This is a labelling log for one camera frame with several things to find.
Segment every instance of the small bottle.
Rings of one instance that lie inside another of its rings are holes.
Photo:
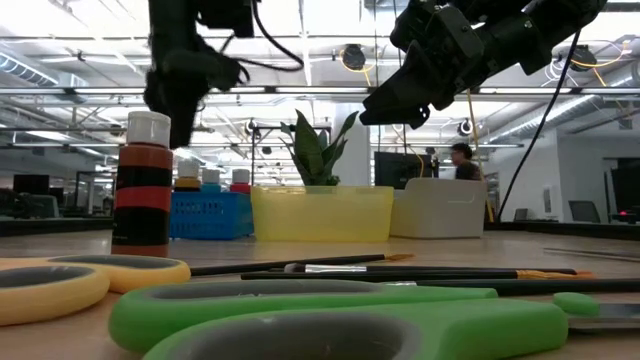
[[[249,185],[249,179],[251,178],[251,172],[247,169],[235,169],[231,175],[231,187],[230,192],[238,192],[242,194],[251,194],[251,186]]]
[[[219,193],[222,191],[222,187],[220,186],[220,170],[202,170],[201,191],[206,193]]]
[[[173,153],[171,119],[151,111],[129,113],[120,149],[111,253],[166,257]]]
[[[200,164],[195,160],[182,160],[178,163],[178,178],[173,186],[176,192],[199,192],[198,172]]]

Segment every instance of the blue basket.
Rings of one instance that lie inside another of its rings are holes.
[[[169,237],[232,240],[253,234],[249,195],[221,192],[171,194]]]

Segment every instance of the man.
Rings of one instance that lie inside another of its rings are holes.
[[[456,166],[456,180],[480,180],[480,168],[471,162],[473,151],[469,145],[458,143],[451,147],[451,162]]]

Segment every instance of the yellow plastic bin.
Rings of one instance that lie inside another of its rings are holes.
[[[253,187],[259,241],[385,242],[392,187]]]

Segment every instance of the table surface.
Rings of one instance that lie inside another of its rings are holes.
[[[110,233],[95,231],[0,238],[0,257],[107,254]],[[170,256],[193,266],[229,265],[311,257],[412,253],[394,265],[557,267],[593,271],[600,278],[635,277],[640,262],[594,259],[546,253],[544,248],[624,251],[640,254],[640,242],[589,239],[522,232],[487,232],[482,239],[406,240],[388,243],[257,243],[175,241]],[[236,280],[236,276],[205,278]],[[603,302],[638,303],[638,294],[599,294]],[[141,356],[118,348],[108,337],[107,320],[118,295],[108,294],[95,306],[52,321],[0,328],[0,358],[46,360],[136,360]],[[526,297],[549,301],[550,297]],[[559,350],[522,359],[640,359],[640,333],[571,335]]]

